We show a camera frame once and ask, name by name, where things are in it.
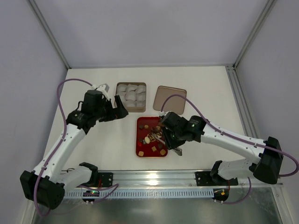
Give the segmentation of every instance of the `food piece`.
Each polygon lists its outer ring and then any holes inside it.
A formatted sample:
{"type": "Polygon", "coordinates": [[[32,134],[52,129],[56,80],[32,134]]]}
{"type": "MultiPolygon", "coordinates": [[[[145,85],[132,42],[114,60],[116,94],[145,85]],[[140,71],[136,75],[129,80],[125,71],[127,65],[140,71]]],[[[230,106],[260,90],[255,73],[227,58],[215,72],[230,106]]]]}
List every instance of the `food piece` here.
{"type": "Polygon", "coordinates": [[[138,101],[145,101],[145,98],[146,98],[146,94],[145,94],[145,92],[136,94],[136,99],[137,99],[138,101]]]}
{"type": "Polygon", "coordinates": [[[165,151],[164,149],[162,149],[162,150],[160,151],[160,154],[161,154],[161,155],[165,155],[165,153],[166,153],[166,151],[165,151]]]}
{"type": "Polygon", "coordinates": [[[150,141],[156,141],[155,137],[152,134],[149,135],[149,140],[150,141]]]}
{"type": "Polygon", "coordinates": [[[136,102],[133,101],[133,100],[127,100],[127,101],[125,102],[125,106],[126,106],[126,107],[136,107],[136,102]]]}
{"type": "Polygon", "coordinates": [[[134,91],[127,92],[125,98],[126,98],[126,100],[135,101],[136,100],[136,93],[134,91]]]}
{"type": "Polygon", "coordinates": [[[137,89],[137,85],[129,84],[127,86],[126,92],[134,91],[135,89],[137,89]]]}
{"type": "Polygon", "coordinates": [[[152,132],[154,133],[154,134],[157,134],[157,133],[160,133],[160,131],[158,130],[158,129],[156,129],[155,127],[152,127],[152,132]]]}
{"type": "Polygon", "coordinates": [[[146,86],[145,85],[139,85],[137,89],[135,90],[136,93],[142,93],[146,91],[146,86]]]}
{"type": "Polygon", "coordinates": [[[126,88],[127,88],[127,85],[125,85],[125,84],[119,84],[117,86],[117,93],[126,91],[126,88]]]}
{"type": "Polygon", "coordinates": [[[137,107],[144,107],[145,106],[145,101],[136,101],[136,106],[137,107]]]}
{"type": "Polygon", "coordinates": [[[150,138],[149,137],[145,137],[144,140],[145,140],[146,144],[150,143],[150,138]]]}

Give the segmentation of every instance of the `white wall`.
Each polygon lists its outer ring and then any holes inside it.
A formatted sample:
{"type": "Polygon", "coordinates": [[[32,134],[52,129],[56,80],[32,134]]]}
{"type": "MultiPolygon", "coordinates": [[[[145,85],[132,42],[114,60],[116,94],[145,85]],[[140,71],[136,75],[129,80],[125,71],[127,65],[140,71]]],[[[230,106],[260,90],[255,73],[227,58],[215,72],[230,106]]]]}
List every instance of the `white wall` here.
{"type": "Polygon", "coordinates": [[[266,0],[36,0],[71,67],[234,63],[266,0]]]}
{"type": "Polygon", "coordinates": [[[25,0],[0,1],[0,222],[20,221],[20,175],[42,158],[66,68],[25,0]]]}
{"type": "MultiPolygon", "coordinates": [[[[299,159],[299,1],[277,1],[238,68],[261,136],[299,159]]],[[[282,172],[294,169],[285,157],[282,172]]],[[[299,175],[284,178],[296,212],[299,175]]]]}

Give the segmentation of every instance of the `black mount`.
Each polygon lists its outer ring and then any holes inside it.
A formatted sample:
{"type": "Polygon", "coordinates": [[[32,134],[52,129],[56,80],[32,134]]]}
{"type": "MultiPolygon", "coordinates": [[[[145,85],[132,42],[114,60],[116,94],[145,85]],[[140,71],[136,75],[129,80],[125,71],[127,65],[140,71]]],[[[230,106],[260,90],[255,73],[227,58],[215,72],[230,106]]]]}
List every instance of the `black mount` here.
{"type": "MultiPolygon", "coordinates": [[[[266,146],[278,149],[281,151],[279,141],[273,137],[269,137],[267,141],[264,141],[266,146]]],[[[276,184],[279,178],[279,172],[284,156],[269,149],[264,149],[263,153],[259,156],[261,160],[258,164],[252,164],[249,170],[253,173],[253,176],[268,184],[276,184]]],[[[218,175],[218,169],[222,161],[216,161],[211,170],[211,177],[215,183],[221,184],[226,180],[218,175]]]]}
{"type": "MultiPolygon", "coordinates": [[[[111,187],[113,184],[113,173],[102,173],[98,172],[98,179],[96,185],[92,187],[101,187],[101,188],[108,188],[111,187]]],[[[94,202],[95,197],[98,197],[100,194],[97,190],[87,190],[83,193],[83,197],[90,197],[82,199],[84,202],[94,202]]]]}
{"type": "Polygon", "coordinates": [[[83,183],[83,186],[87,187],[100,187],[100,188],[108,188],[111,187],[113,184],[113,173],[110,172],[100,172],[97,170],[94,174],[92,174],[92,177],[90,178],[92,181],[83,183]]]}
{"type": "MultiPolygon", "coordinates": [[[[222,182],[215,182],[211,177],[211,171],[199,171],[195,172],[196,185],[198,187],[208,187],[208,186],[227,186],[228,181],[224,180],[222,182]]],[[[238,186],[238,179],[230,179],[230,186],[238,186]]]]}
{"type": "Polygon", "coordinates": [[[216,199],[218,201],[226,201],[229,196],[229,190],[228,189],[213,189],[214,191],[214,197],[213,199],[216,199]]]}
{"type": "MultiPolygon", "coordinates": [[[[80,166],[89,168],[92,171],[90,181],[83,183],[83,185],[88,187],[98,186],[98,167],[83,162],[80,166]]],[[[20,177],[22,188],[25,197],[33,201],[34,186],[37,181],[37,175],[34,172],[24,171],[20,177]]],[[[37,189],[37,202],[46,206],[49,209],[55,209],[62,202],[64,198],[64,184],[63,183],[53,183],[49,180],[48,176],[41,178],[38,189],[37,189]]]]}

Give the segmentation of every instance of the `metal floor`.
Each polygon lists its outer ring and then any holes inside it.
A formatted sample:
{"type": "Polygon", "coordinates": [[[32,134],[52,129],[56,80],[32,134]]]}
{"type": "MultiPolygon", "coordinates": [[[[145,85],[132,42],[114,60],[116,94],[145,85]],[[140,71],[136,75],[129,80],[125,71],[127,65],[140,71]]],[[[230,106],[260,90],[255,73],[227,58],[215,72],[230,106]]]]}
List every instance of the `metal floor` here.
{"type": "MultiPolygon", "coordinates": [[[[247,189],[231,189],[229,201],[242,198],[247,189]]],[[[55,212],[65,212],[81,200],[67,200],[55,212]]],[[[207,198],[115,199],[81,205],[72,212],[47,218],[35,214],[33,224],[282,224],[271,188],[255,188],[236,205],[221,205],[207,198]]]]}

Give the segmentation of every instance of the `metal frame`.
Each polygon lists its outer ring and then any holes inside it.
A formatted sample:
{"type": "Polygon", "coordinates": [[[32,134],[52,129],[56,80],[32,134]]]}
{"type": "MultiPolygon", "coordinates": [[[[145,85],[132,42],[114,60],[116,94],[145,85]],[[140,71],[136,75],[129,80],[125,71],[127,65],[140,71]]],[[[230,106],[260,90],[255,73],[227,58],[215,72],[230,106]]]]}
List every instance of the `metal frame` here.
{"type": "Polygon", "coordinates": [[[255,37],[259,33],[260,29],[262,28],[263,24],[265,23],[268,15],[272,11],[275,3],[277,0],[268,0],[264,8],[262,9],[257,21],[255,22],[251,32],[249,33],[249,36],[247,37],[235,63],[234,63],[234,68],[237,68],[238,65],[240,64],[241,60],[244,58],[246,52],[250,48],[252,42],[254,41],[255,37]]]}
{"type": "Polygon", "coordinates": [[[27,200],[27,206],[24,210],[22,219],[21,219],[21,224],[32,224],[32,220],[34,217],[34,213],[35,213],[35,206],[34,206],[34,202],[27,200]]]}
{"type": "MultiPolygon", "coordinates": [[[[242,89],[237,70],[235,70],[232,66],[228,66],[226,69],[244,132],[248,136],[259,138],[258,129],[254,123],[252,115],[250,114],[249,106],[242,89]]],[[[286,200],[288,196],[285,188],[278,189],[272,187],[272,192],[283,223],[294,224],[295,213],[294,211],[291,212],[291,209],[288,206],[290,202],[289,200],[286,200]]]]}
{"type": "MultiPolygon", "coordinates": [[[[84,194],[86,189],[75,189],[65,194],[65,199],[90,199],[89,195],[84,194]]],[[[100,199],[109,194],[107,191],[96,192],[94,199],[100,199]]],[[[213,189],[173,189],[173,188],[117,188],[109,199],[169,199],[169,198],[213,198],[213,189]]]]}
{"type": "MultiPolygon", "coordinates": [[[[113,173],[113,182],[118,183],[121,188],[143,189],[151,188],[167,188],[167,189],[214,189],[221,188],[218,185],[197,187],[195,180],[195,172],[210,171],[206,169],[195,170],[101,170],[101,172],[113,173]]],[[[247,178],[238,178],[239,185],[231,186],[231,188],[249,187],[247,178]]],[[[269,184],[263,183],[256,178],[251,179],[252,187],[264,188],[269,184]]],[[[274,188],[283,186],[281,179],[274,188]]]]}
{"type": "Polygon", "coordinates": [[[62,63],[65,65],[66,69],[70,69],[70,65],[67,62],[62,50],[60,49],[52,31],[50,30],[41,10],[39,9],[39,7],[37,6],[35,0],[27,0],[30,8],[32,9],[34,15],[36,16],[37,20],[40,22],[42,28],[44,29],[49,41],[51,42],[53,48],[55,49],[55,51],[57,52],[57,54],[59,55],[62,63]]]}

